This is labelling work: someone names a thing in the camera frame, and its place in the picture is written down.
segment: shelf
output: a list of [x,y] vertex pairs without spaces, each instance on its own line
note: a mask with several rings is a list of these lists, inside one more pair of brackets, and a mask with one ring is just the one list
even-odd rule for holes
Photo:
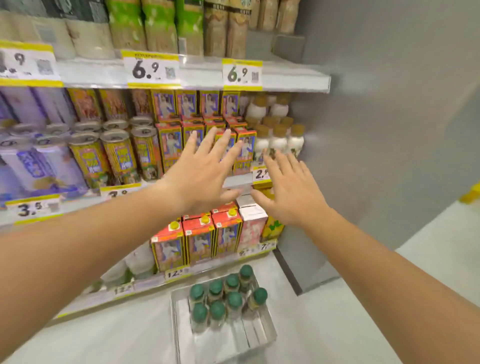
[[[240,176],[231,176],[225,179],[223,188],[234,189],[242,188],[246,194],[250,193],[250,186],[252,185],[253,176],[251,173],[243,174]],[[147,187],[151,182],[142,181],[142,187]],[[105,201],[105,199],[92,192],[87,193],[85,196],[76,200],[64,200],[60,203],[60,210],[55,211],[52,215],[66,214],[82,208],[93,206]],[[0,226],[12,225],[20,220],[16,215],[9,213],[8,211],[0,211]]]
[[235,254],[227,255],[223,258],[210,259],[206,262],[196,264],[192,267],[189,267],[188,275],[179,277],[178,279],[165,281],[164,274],[162,272],[159,272],[148,279],[133,281],[131,283],[126,283],[122,285],[122,287],[128,286],[127,292],[118,293],[118,290],[117,290],[118,287],[114,287],[110,289],[106,289],[106,287],[102,287],[102,289],[99,290],[98,292],[82,294],[79,297],[77,297],[75,300],[73,300],[67,307],[61,310],[53,320],[55,321],[57,319],[60,319],[72,314],[90,310],[92,308],[101,307],[107,304],[112,304],[113,302],[119,303],[122,300],[126,299],[127,297],[135,296],[140,293],[151,291],[156,288],[164,287],[169,284],[184,281],[185,279],[193,275],[205,273],[219,267],[224,267],[233,262],[258,257],[260,255],[264,256],[265,254],[269,253],[270,251],[276,248],[276,241],[274,241],[275,244],[271,244],[271,242],[273,241],[265,243],[265,245],[268,246],[267,249],[265,250],[253,249],[252,251],[249,251],[246,254],[235,253]]
[[[263,90],[291,92],[329,92],[330,76],[315,66],[295,64],[280,58],[263,62]],[[127,88],[122,60],[58,61],[65,87]],[[219,90],[222,83],[220,58],[180,56],[180,79],[184,89]]]

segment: floor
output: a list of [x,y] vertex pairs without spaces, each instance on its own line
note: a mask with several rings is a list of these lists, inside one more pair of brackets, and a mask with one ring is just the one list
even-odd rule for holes
[[[480,305],[478,221],[480,202],[455,202],[398,251]],[[252,265],[278,338],[247,362],[400,363],[343,280],[297,297],[272,254]],[[168,301],[158,293],[47,328],[6,363],[173,363]]]

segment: qr code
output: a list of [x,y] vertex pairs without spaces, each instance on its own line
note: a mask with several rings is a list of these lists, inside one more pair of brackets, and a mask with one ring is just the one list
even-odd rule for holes
[[53,74],[52,64],[49,60],[36,60],[36,66],[40,74]]
[[165,67],[165,73],[167,74],[167,79],[169,80],[174,80],[177,78],[175,75],[175,68],[173,67]]

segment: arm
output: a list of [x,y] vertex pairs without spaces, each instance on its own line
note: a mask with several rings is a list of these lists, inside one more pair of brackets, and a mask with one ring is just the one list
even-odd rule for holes
[[291,153],[264,160],[275,201],[269,215],[305,230],[352,289],[402,362],[480,363],[480,309],[331,209]]
[[178,162],[150,187],[1,236],[0,361],[171,221],[240,194],[222,192],[222,185],[241,143],[220,162],[230,132],[211,148],[215,134],[213,128],[195,152],[193,132]]

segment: forearm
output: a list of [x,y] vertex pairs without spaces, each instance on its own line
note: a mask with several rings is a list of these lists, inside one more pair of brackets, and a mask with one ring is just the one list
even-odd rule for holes
[[306,228],[404,363],[478,363],[480,310],[333,210]]
[[177,218],[178,207],[172,204],[157,182],[3,236],[2,291],[10,299],[0,300],[0,361],[92,281]]

